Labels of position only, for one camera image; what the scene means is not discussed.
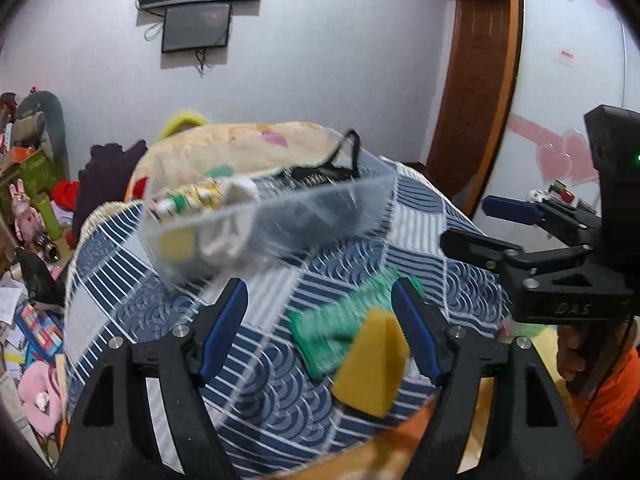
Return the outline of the person's right hand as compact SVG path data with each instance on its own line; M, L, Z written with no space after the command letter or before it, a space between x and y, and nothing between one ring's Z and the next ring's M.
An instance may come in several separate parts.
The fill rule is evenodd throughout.
M560 376L567 382L577 377L588 376L588 361L582 356L582 346L588 336L586 326L559 325L558 352L556 352L556 368Z

